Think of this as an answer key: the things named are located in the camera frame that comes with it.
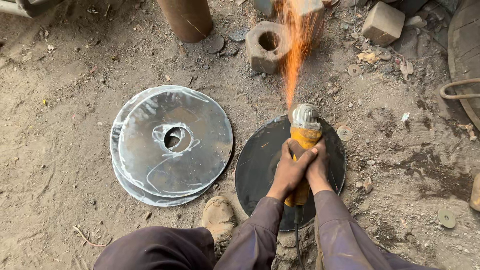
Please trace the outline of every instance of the trouser leg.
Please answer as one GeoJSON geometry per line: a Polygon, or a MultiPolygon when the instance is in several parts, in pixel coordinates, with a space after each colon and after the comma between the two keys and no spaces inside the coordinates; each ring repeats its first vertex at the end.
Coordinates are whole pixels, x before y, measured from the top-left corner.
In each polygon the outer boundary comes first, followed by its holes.
{"type": "Polygon", "coordinates": [[[212,270],[213,247],[212,235],[203,227],[147,227],[107,246],[94,270],[212,270]]]}

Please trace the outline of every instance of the center hole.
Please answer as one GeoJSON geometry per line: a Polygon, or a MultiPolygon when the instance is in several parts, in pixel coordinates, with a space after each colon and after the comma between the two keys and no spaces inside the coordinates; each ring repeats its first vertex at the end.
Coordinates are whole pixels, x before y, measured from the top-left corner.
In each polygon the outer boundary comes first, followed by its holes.
{"type": "Polygon", "coordinates": [[[275,50],[278,47],[278,35],[274,32],[265,32],[260,38],[258,38],[258,43],[265,50],[275,50]]]}
{"type": "Polygon", "coordinates": [[[190,134],[183,127],[173,127],[165,134],[165,146],[172,152],[182,152],[190,145],[190,134]]]}

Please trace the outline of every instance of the man's left hand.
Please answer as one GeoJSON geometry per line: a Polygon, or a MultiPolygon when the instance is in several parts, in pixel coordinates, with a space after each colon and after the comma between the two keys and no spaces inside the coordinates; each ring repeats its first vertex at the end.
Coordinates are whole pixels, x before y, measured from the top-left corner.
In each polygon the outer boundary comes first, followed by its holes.
{"type": "Polygon", "coordinates": [[[306,150],[300,159],[294,161],[288,147],[290,140],[289,138],[282,144],[282,157],[276,167],[272,187],[266,195],[267,197],[277,198],[281,202],[285,201],[297,187],[304,177],[308,165],[315,159],[318,153],[316,148],[311,148],[306,150]]]}

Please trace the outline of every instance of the dark work uniform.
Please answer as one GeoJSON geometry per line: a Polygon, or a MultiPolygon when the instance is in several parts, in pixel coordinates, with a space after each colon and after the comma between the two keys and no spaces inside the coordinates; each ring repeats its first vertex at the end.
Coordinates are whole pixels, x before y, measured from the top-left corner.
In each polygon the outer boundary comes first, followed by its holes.
{"type": "MultiPolygon", "coordinates": [[[[434,269],[380,252],[334,192],[320,191],[314,199],[326,270],[434,269]]],[[[283,202],[262,198],[218,262],[206,228],[148,227],[109,245],[94,270],[270,270],[282,213],[283,202]]]]}

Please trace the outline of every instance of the hand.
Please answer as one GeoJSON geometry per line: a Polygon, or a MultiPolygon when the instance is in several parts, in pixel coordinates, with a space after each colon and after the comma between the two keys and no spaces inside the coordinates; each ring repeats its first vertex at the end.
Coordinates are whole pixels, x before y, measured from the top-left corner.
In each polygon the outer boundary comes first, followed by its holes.
{"type": "Polygon", "coordinates": [[[318,152],[316,148],[304,150],[301,156],[297,156],[300,159],[294,161],[288,147],[290,141],[292,139],[289,138],[282,144],[282,157],[276,166],[272,187],[267,193],[267,197],[277,198],[281,202],[285,201],[300,183],[305,175],[305,170],[315,159],[318,152]]]}
{"type": "MultiPolygon", "coordinates": [[[[292,149],[293,153],[297,157],[301,157],[302,154],[307,151],[296,140],[290,140],[288,147],[292,149]]],[[[305,173],[305,177],[308,180],[308,184],[312,189],[313,195],[322,190],[333,191],[330,183],[328,182],[328,154],[326,152],[325,138],[322,139],[311,149],[316,149],[318,155],[315,160],[308,166],[305,173]]]]}

